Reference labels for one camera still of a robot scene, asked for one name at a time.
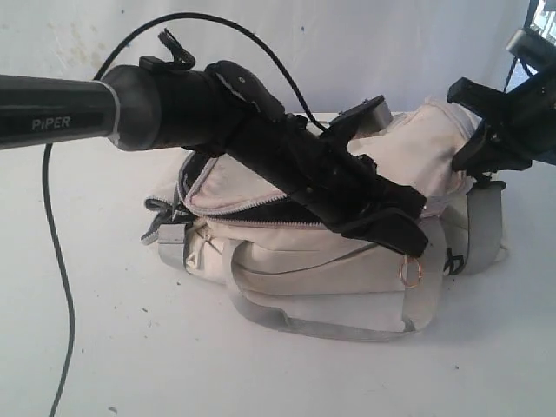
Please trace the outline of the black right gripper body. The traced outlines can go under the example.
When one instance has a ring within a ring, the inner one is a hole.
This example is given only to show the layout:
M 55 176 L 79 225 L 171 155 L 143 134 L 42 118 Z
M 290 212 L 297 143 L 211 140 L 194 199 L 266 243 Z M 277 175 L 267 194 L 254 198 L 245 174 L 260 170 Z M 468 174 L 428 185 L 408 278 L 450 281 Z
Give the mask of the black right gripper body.
M 525 170 L 532 162 L 555 164 L 555 67 L 505 95 L 501 124 L 492 126 L 481 150 L 479 172 Z

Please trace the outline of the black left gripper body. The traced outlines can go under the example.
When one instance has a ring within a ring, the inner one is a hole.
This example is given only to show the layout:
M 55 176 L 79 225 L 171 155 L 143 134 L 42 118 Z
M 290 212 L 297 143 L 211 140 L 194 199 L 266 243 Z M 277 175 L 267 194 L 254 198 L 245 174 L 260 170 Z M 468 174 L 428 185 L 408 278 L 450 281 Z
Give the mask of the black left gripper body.
M 353 157 L 307 130 L 304 116 L 253 116 L 229 140 L 229 155 L 316 215 L 342 226 L 387 206 L 377 178 Z

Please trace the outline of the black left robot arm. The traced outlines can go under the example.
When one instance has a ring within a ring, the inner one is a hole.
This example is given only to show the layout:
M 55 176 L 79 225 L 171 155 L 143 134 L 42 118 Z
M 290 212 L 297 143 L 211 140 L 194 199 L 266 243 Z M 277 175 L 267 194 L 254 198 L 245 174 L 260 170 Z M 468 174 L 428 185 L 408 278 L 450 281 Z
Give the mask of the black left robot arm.
M 250 71 L 230 61 L 192 70 L 145 56 L 97 81 L 1 79 L 1 146 L 106 137 L 124 151 L 184 148 L 228 155 L 347 238 L 418 257 L 426 199 L 381 176 L 347 145 L 364 111 L 316 135 Z

